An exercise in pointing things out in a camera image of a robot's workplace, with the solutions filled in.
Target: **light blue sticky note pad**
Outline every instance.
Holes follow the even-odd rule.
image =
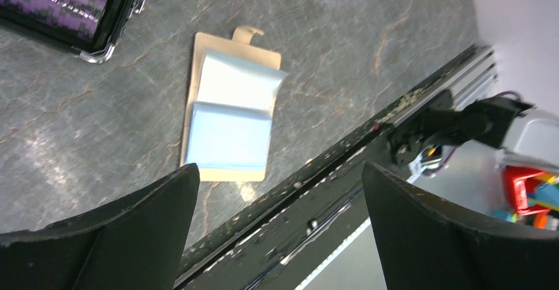
[[[272,118],[265,112],[194,102],[186,163],[199,168],[262,171]]]

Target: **countertop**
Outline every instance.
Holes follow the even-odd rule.
[[[187,247],[478,40],[473,0],[146,0],[101,65],[0,30],[0,233],[176,169],[194,34],[244,24],[290,74],[266,179],[202,183]]]

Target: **sticky note pad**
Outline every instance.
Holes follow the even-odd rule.
[[[194,102],[185,163],[199,168],[262,171],[272,118],[265,112]]]
[[[209,49],[197,101],[269,111],[286,72]]]

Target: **poker chip case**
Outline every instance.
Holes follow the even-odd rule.
[[[0,25],[90,63],[113,55],[144,0],[0,0]]]

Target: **poker chip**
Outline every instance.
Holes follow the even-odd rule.
[[[91,42],[107,0],[0,0],[12,11]]]

